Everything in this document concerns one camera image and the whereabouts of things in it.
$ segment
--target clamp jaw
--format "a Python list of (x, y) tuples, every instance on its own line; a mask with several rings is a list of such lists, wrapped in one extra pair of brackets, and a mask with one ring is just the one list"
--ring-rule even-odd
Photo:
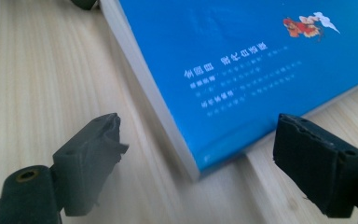
[(358, 207), (358, 148), (318, 125), (280, 114), (273, 159), (328, 217)]
[(20, 169), (10, 175), (0, 199), (0, 224), (61, 222), (85, 216), (114, 166), (129, 146), (119, 143), (120, 118), (92, 120), (53, 155), (54, 164)]

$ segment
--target cartoon illustration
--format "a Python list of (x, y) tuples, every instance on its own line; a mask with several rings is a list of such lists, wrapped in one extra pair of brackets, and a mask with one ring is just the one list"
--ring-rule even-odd
[(336, 26), (330, 21), (330, 18), (325, 17), (322, 12), (315, 12), (313, 15), (314, 16), (308, 17), (300, 16), (300, 21), (293, 21), (290, 18), (286, 18), (283, 19), (283, 25), (287, 28), (291, 37), (304, 35), (305, 37), (311, 38), (318, 35), (320, 40), (324, 35), (323, 27), (331, 28), (340, 34)]

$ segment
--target blue book cover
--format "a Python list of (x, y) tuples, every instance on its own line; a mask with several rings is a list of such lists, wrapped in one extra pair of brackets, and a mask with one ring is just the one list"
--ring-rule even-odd
[(119, 3), (201, 173), (358, 85), (358, 1)]

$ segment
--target screw hole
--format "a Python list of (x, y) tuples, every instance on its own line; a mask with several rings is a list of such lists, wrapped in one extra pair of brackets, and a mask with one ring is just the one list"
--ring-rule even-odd
[(19, 183), (27, 182), (39, 175), (39, 172), (36, 169), (33, 170), (26, 170), (21, 174), (17, 175), (16, 181)]

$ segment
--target light wood surface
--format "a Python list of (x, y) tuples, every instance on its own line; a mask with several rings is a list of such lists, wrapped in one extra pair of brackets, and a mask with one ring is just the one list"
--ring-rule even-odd
[[(100, 10), (64, 0), (0, 0), (0, 191), (91, 119), (118, 112), (130, 149), (100, 206), (63, 223), (356, 223), (328, 219), (272, 161), (273, 134), (198, 183), (170, 151)], [(358, 91), (310, 119), (358, 147)]]

